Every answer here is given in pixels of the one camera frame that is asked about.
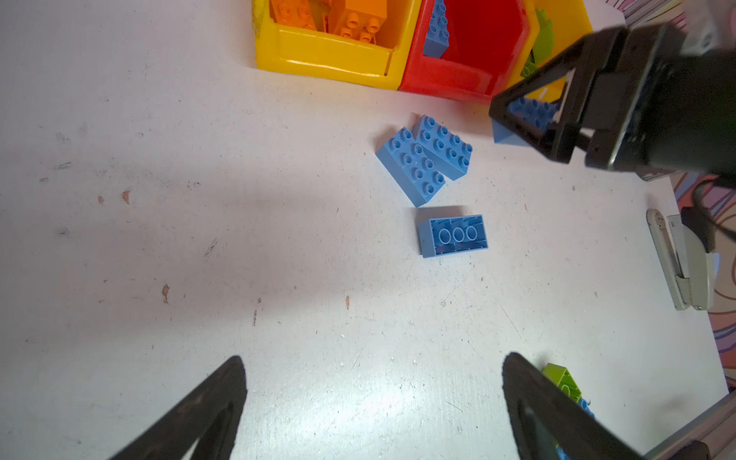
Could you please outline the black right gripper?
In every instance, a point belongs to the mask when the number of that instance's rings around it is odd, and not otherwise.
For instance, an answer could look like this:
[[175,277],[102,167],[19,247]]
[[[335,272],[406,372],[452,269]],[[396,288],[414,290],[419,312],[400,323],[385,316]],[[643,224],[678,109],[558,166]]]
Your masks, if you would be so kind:
[[489,116],[553,162],[579,148],[588,168],[734,180],[735,4],[687,1],[684,12],[684,30],[587,34],[496,95]]

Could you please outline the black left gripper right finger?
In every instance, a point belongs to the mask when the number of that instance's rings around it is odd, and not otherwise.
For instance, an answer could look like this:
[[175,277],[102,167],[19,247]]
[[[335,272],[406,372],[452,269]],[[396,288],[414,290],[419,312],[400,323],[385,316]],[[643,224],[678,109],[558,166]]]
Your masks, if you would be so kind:
[[521,459],[557,459],[560,443],[570,459],[639,459],[641,456],[596,420],[587,422],[568,396],[518,353],[502,366],[503,392]]

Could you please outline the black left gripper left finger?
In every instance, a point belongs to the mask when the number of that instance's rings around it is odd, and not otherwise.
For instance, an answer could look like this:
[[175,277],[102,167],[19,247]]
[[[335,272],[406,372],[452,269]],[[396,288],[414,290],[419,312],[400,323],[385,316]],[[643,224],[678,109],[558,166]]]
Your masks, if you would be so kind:
[[228,459],[247,397],[245,366],[228,358],[115,459]]

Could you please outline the green brick front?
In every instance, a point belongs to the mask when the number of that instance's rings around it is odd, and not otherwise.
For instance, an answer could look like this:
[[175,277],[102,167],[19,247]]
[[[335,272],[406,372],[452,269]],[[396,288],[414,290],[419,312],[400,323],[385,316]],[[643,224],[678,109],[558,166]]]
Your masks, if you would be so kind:
[[571,398],[575,404],[579,404],[582,398],[582,392],[567,368],[561,365],[549,363],[542,370],[542,375],[552,381],[552,383],[565,393],[565,395]]

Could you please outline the blue brick studs up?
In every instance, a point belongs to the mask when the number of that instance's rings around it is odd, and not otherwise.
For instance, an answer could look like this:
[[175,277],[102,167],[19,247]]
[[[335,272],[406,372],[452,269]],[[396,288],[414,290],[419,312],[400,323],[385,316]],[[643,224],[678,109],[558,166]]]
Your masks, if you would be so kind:
[[[560,109],[559,103],[521,98],[509,105],[510,113],[537,130],[545,132]],[[493,121],[494,141],[500,145],[528,147],[529,144],[500,123]]]

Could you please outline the blue long brick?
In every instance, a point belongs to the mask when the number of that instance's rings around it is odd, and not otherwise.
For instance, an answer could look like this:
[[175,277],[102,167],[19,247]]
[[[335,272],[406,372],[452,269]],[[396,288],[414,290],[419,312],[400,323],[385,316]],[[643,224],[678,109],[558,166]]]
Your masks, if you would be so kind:
[[441,59],[450,47],[447,7],[444,0],[435,0],[425,35],[423,54],[429,58]]

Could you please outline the orange small brick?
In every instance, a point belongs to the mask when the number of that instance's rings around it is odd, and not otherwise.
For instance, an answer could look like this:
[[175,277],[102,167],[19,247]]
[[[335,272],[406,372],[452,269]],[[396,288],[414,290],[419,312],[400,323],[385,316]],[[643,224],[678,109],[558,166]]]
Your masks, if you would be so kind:
[[327,1],[327,32],[361,43],[374,43],[376,34],[387,20],[386,0]]

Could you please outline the green long brick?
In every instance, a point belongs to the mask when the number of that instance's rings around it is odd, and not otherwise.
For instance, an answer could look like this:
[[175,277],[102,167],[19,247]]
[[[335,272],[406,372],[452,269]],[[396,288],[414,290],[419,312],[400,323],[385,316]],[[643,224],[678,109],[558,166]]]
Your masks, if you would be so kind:
[[540,32],[521,71],[521,76],[527,78],[535,73],[539,67],[552,56],[554,47],[554,26],[547,17],[545,10],[536,9]]

